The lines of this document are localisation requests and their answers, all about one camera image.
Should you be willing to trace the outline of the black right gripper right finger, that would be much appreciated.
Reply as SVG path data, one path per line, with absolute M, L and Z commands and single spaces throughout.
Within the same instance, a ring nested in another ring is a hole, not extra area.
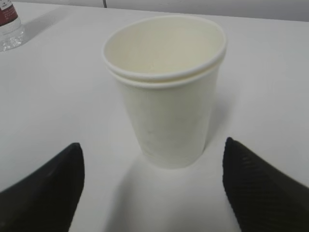
M 243 232 L 307 232 L 309 188 L 227 138 L 223 186 Z

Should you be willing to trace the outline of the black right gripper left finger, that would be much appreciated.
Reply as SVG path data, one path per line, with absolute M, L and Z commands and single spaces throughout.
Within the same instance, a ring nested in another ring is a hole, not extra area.
M 67 232 L 84 189 L 79 143 L 0 193 L 2 232 Z

